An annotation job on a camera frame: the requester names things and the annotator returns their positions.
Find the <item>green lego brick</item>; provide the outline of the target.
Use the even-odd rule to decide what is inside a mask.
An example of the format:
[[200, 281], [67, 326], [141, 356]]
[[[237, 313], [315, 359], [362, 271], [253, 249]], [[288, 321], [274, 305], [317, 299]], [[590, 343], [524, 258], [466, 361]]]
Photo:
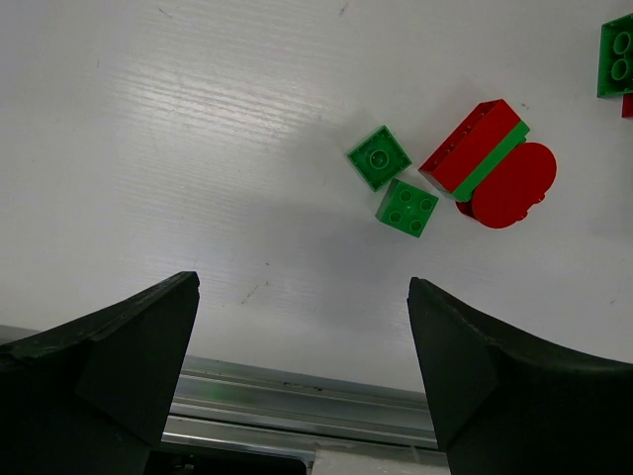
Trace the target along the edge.
[[608, 98], [632, 92], [632, 15], [601, 26], [597, 96]]

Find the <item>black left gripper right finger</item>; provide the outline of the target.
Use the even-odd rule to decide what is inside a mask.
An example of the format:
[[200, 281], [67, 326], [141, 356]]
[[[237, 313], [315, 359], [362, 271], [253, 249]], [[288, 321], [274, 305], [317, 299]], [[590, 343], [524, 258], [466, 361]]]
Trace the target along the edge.
[[576, 351], [412, 278], [407, 308], [454, 474], [628, 474], [632, 367]]

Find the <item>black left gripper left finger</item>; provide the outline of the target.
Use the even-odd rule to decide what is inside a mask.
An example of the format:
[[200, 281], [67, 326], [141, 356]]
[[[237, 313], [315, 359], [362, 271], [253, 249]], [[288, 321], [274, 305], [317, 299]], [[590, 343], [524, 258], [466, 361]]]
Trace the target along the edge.
[[1, 346], [4, 474], [140, 474], [159, 445], [199, 306], [181, 271]]

